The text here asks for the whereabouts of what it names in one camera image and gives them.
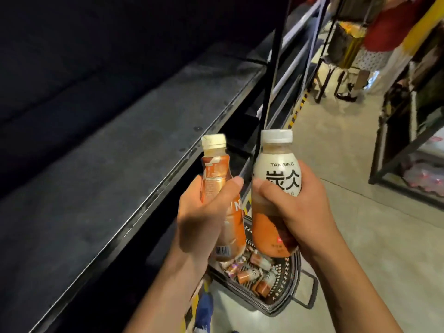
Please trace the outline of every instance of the floor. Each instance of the floor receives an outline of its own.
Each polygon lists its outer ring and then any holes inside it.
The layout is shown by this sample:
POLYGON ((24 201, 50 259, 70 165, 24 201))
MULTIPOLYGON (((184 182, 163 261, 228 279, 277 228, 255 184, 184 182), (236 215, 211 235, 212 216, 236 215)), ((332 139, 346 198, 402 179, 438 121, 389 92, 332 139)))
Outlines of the floor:
MULTIPOLYGON (((309 96, 299 113, 294 153, 323 180, 342 235, 404 332, 444 332, 444 213, 367 183, 381 97, 338 101, 337 76, 319 105, 309 96)), ((301 279, 298 297, 309 296, 309 283, 301 279)), ((312 310, 290 302, 270 318, 218 283, 211 288, 212 333, 334 332, 321 290, 312 310)))

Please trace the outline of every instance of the person's left hand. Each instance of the person's left hand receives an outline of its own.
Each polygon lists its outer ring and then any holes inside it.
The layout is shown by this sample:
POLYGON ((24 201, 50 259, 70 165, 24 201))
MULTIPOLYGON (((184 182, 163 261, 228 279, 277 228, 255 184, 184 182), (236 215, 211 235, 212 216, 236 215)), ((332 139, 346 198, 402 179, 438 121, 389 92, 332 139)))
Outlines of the person's left hand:
POLYGON ((240 193, 244 180, 228 180, 219 194, 203 205, 200 200, 202 177, 197 176, 182 194, 177 214, 177 239, 181 251, 190 254, 199 270, 207 268, 208 257, 216 245, 227 210, 240 193))

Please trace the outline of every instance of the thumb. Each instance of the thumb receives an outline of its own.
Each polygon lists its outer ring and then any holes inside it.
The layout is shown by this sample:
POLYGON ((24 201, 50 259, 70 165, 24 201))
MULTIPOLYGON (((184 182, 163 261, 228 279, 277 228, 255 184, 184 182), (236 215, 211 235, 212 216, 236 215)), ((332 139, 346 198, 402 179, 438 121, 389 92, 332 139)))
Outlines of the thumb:
POLYGON ((231 202, 239 196, 243 184, 244 179, 242 179, 240 176, 236 176, 228 180, 216 197, 208 204, 208 207, 214 212, 222 209, 224 209, 225 212, 230 206, 231 202))
POLYGON ((281 211, 285 211, 286 207, 295 203, 293 196, 287 194, 278 185, 268 180, 254 178, 253 189, 273 203, 281 211))

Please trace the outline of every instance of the bottle neck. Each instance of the bottle neck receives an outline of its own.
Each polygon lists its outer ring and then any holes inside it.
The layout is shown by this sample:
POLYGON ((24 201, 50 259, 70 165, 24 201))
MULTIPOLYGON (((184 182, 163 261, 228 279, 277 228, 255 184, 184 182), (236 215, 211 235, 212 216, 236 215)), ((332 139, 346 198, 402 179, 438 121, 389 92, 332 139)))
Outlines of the bottle neck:
POLYGON ((226 150, 226 147, 203 150, 203 156, 204 157, 218 157, 218 156, 226 155, 225 150, 226 150))
POLYGON ((263 144, 262 153, 265 154, 287 154, 291 153, 291 143, 287 144, 263 144))

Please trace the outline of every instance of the floor seam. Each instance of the floor seam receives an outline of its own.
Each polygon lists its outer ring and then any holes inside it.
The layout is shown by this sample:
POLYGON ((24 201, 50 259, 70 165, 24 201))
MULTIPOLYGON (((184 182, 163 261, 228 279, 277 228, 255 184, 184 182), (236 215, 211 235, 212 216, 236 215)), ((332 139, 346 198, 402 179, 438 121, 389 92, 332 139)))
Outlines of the floor seam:
POLYGON ((335 186, 337 186, 337 187, 341 187, 342 189, 348 190, 349 192, 352 192, 352 193, 354 193, 354 194, 360 195, 360 196, 362 196, 362 197, 364 197, 364 198, 366 198, 366 199, 368 199, 368 200, 371 200, 371 201, 373 201, 373 202, 375 202, 375 203, 378 203, 378 204, 383 205, 383 206, 385 206, 385 207, 388 207, 388 208, 391 208, 391 209, 397 210, 398 212, 403 213, 404 215, 407 215, 407 216, 413 217, 413 218, 415 218, 415 219, 417 219, 417 220, 419 220, 419 221, 421 221, 421 222, 424 222, 424 223, 430 224, 430 225, 434 226, 434 227, 437 228, 437 229, 442 229, 442 228, 437 227, 436 225, 434 225, 434 224, 432 224, 432 223, 429 223, 429 222, 427 222, 427 221, 425 221, 425 220, 423 220, 423 219, 421 219, 421 218, 419 218, 419 217, 417 217, 417 216, 411 215, 411 214, 406 213, 406 212, 404 212, 404 211, 402 211, 402 210, 400 210, 400 209, 397 209, 397 208, 394 208, 394 207, 392 207, 392 206, 386 205, 386 204, 384 204, 384 203, 382 203, 382 202, 379 202, 379 201, 373 200, 371 197, 368 197, 368 196, 365 196, 365 195, 363 195, 363 194, 361 194, 361 193, 355 192, 354 190, 351 190, 351 189, 349 189, 349 188, 343 187, 343 186, 341 186, 341 185, 339 185, 339 184, 337 184, 337 183, 331 182, 331 181, 326 180, 326 179, 323 179, 323 178, 321 178, 321 179, 324 180, 324 181, 326 181, 326 182, 328 182, 328 183, 330 183, 330 184, 332 184, 332 185, 335 185, 335 186))

